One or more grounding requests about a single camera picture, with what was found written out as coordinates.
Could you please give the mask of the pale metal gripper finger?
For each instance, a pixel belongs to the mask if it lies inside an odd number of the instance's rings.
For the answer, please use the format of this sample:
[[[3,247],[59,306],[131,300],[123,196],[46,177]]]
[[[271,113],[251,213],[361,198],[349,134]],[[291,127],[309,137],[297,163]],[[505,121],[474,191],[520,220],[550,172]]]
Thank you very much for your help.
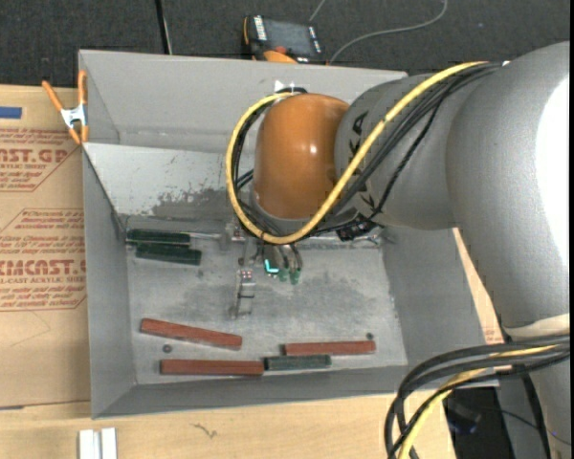
[[[229,251],[236,246],[244,244],[246,235],[243,233],[241,227],[234,222],[229,222],[225,225],[223,230],[223,251]]]
[[[248,317],[253,313],[256,282],[254,271],[250,268],[239,269],[236,273],[236,285],[229,314],[232,318]]]

